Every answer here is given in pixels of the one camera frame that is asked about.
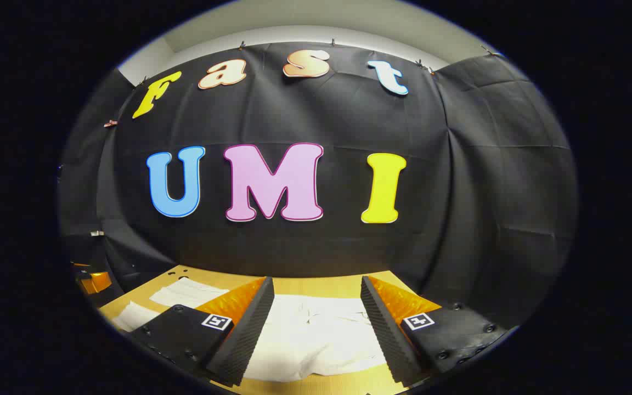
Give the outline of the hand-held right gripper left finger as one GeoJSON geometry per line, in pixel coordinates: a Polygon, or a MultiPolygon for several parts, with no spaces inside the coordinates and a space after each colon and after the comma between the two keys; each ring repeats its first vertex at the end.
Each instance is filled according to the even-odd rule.
{"type": "Polygon", "coordinates": [[[273,301],[273,278],[261,277],[195,308],[176,303],[129,337],[185,374],[238,386],[273,301]]]}

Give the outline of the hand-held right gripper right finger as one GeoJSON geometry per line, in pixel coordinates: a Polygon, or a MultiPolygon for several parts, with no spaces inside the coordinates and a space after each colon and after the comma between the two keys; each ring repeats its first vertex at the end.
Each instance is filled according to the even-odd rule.
{"type": "Polygon", "coordinates": [[[461,303],[435,303],[374,276],[360,298],[396,382],[447,379],[481,359],[509,330],[461,303]]]}

